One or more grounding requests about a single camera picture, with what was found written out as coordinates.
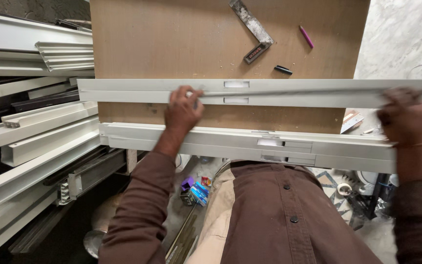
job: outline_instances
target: small box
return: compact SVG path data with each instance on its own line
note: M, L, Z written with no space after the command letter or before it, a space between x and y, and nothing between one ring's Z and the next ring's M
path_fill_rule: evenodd
M190 189L191 186L193 186L193 183L195 183L195 180L193 180L193 177L186 178L181 184L182 190L185 191L187 189Z
M180 192L180 199L182 200L183 205L185 206L191 206L196 203L196 199L193 194L191 194L190 189Z
M203 185L196 182L191 187L191 193L195 197L196 203L201 206L206 206L206 204L208 203L209 191Z

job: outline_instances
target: hand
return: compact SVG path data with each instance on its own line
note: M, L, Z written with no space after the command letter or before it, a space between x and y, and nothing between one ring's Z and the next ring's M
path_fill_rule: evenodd
M400 87L384 92L390 102L377 112L384 133L399 146L422 144L422 103L419 93Z
M170 103L164 112L166 129L153 151L175 159L185 136L203 115L204 105L198 100L202 94L203 91L193 90L191 86L180 86L170 94Z
M180 86L170 94L170 102L165 111L166 130L184 138L201 120L204 105L198 100L202 90L194 90L191 86Z

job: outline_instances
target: packaging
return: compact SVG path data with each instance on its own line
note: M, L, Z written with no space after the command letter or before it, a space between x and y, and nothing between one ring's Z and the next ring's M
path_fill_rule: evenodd
M191 193L195 197L196 203L198 203L201 206L207 205L209 191L203 185L196 182L191 187Z
M191 194L191 190L186 190L180 192L180 199L185 206L192 206L196 203L196 199L193 194Z
M211 177L201 177L201 185L203 186L211 186L212 184L212 178Z

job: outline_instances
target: bracelet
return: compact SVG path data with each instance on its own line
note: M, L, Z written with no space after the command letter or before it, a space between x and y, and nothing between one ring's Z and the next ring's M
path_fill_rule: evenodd
M413 145L402 145L400 143L393 145L394 148L411 148L411 147L422 147L422 143L417 143Z

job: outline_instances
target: purple box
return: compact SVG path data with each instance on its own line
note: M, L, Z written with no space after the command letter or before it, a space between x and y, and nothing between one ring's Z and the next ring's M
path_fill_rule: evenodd
M186 178L181 184L182 190L190 189L191 186L193 186L194 183L195 183L195 181L193 180L193 177L190 176L190 177Z

